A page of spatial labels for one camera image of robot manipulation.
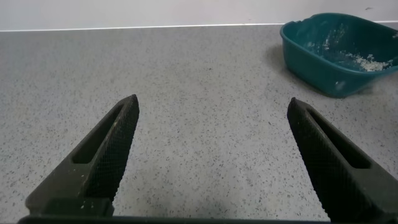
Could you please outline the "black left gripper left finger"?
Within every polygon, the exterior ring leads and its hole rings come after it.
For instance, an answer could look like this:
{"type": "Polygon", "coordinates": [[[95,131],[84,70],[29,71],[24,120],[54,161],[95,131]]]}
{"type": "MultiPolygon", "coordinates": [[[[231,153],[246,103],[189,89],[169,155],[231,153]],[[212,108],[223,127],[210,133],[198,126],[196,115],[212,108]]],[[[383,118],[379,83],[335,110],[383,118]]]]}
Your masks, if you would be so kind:
{"type": "Polygon", "coordinates": [[[117,102],[27,197],[30,214],[112,215],[138,118],[136,95],[117,102]]]}

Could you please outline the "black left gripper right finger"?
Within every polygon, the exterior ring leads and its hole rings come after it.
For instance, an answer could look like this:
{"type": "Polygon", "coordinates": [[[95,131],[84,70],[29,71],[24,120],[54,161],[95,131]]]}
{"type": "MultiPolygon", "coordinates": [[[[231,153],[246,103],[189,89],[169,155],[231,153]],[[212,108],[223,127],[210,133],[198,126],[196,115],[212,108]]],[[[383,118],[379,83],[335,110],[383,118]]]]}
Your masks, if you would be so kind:
{"type": "Polygon", "coordinates": [[[396,222],[397,179],[315,108],[292,98],[287,118],[332,222],[396,222]]]}

